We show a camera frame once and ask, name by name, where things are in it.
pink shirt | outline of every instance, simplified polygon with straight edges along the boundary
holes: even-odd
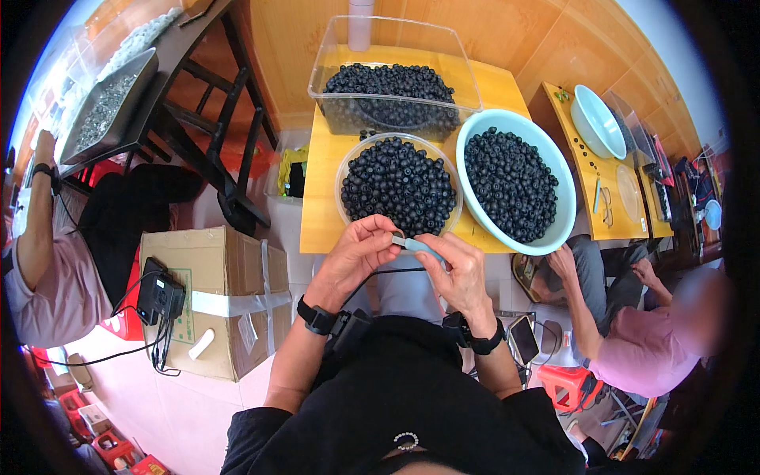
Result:
[[[13,269],[3,284],[21,343],[53,348],[84,337],[113,310],[95,261],[79,232],[53,239],[52,262],[34,292],[18,268],[18,239],[13,241]]]
[[[676,339],[669,308],[643,312],[623,307],[589,370],[608,385],[644,397],[662,396],[699,361]]]

yellow cloth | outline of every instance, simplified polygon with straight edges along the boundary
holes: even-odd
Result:
[[[306,162],[309,159],[309,144],[298,150],[286,149],[283,152],[283,161],[280,162],[280,173],[277,175],[277,190],[280,195],[285,194],[285,183],[289,182],[290,165],[293,163]]]

round clear plastic bowl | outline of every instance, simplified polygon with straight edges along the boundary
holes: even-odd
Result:
[[[449,217],[446,220],[446,224],[443,226],[443,229],[441,229],[441,233],[444,231],[452,231],[454,229],[454,226],[456,226],[459,222],[459,216],[462,214],[462,206],[464,205],[462,185],[459,181],[457,169],[454,167],[454,164],[448,159],[448,157],[445,156],[444,153],[441,152],[440,149],[438,149],[435,145],[431,144],[424,138],[419,138],[415,135],[403,134],[400,132],[386,132],[384,134],[377,134],[373,135],[372,137],[368,137],[365,140],[359,142],[358,145],[352,148],[351,151],[348,152],[348,154],[346,154],[346,156],[343,158],[343,162],[341,162],[337,168],[337,174],[335,176],[335,204],[337,205],[337,212],[340,213],[340,217],[343,218],[343,222],[345,224],[351,223],[351,218],[346,214],[343,202],[340,200],[340,189],[343,188],[343,179],[348,176],[348,163],[351,160],[359,158],[359,155],[362,153],[362,151],[366,148],[370,148],[375,144],[376,141],[383,141],[386,138],[393,139],[393,137],[398,137],[403,142],[411,142],[414,144],[414,150],[425,150],[429,159],[443,159],[443,170],[448,172],[448,174],[451,176],[451,188],[457,190],[457,205],[449,214]]]

hand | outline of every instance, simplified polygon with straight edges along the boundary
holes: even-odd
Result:
[[[310,307],[337,313],[344,300],[379,266],[396,259],[401,248],[392,244],[399,229],[381,214],[346,226],[319,272],[309,284],[303,301]]]
[[[546,261],[549,267],[559,276],[562,282],[578,279],[578,273],[575,270],[575,258],[567,244],[563,244],[559,250],[547,255]]]
[[[435,289],[446,302],[462,312],[474,337],[491,338],[496,333],[496,317],[493,302],[486,293],[486,259],[483,251],[453,233],[444,233],[441,237],[423,234],[415,239],[430,246],[447,262],[444,270],[441,262],[429,252],[414,254],[430,274]]]
[[[654,275],[654,269],[649,259],[643,258],[635,264],[631,264],[631,269],[636,277],[647,287],[655,288],[660,284],[660,278]]]
[[[40,135],[37,137],[37,148],[34,149],[34,164],[45,163],[50,168],[53,168],[55,166],[55,161],[52,157],[54,150],[55,137],[47,130],[40,131]]]

eyeglasses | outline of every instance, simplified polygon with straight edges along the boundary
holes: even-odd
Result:
[[[607,225],[607,228],[611,228],[613,226],[613,209],[610,205],[612,204],[613,199],[610,194],[610,189],[603,186],[599,190],[599,195],[602,197],[602,201],[604,201],[604,219],[602,219],[602,222]]]

